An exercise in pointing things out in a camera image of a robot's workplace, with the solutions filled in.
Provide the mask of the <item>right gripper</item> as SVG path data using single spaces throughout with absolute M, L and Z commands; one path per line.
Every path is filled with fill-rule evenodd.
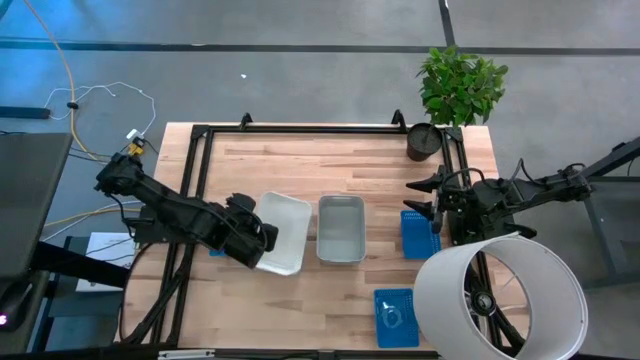
M 409 182 L 406 187 L 412 190 L 432 193 L 436 190 L 434 202 L 420 202 L 404 200 L 403 204 L 418 212 L 423 217 L 433 221 L 433 233 L 439 234 L 444 226 L 444 216 L 448 216 L 448 222 L 453 226 L 452 234 L 472 233 L 472 203 L 475 200 L 473 188 L 470 183 L 462 182 L 456 185 L 459 178 L 469 178 L 476 169 L 460 169 L 453 172 L 447 169 L 438 169 L 436 173 L 427 179 Z

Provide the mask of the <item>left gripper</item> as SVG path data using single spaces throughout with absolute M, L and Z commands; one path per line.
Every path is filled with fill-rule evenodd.
M 223 251 L 236 261 L 253 269 L 265 252 L 275 248 L 279 229 L 263 222 L 254 212 L 256 202 L 248 195 L 233 193 L 226 199 L 226 221 L 231 225 L 223 243 Z

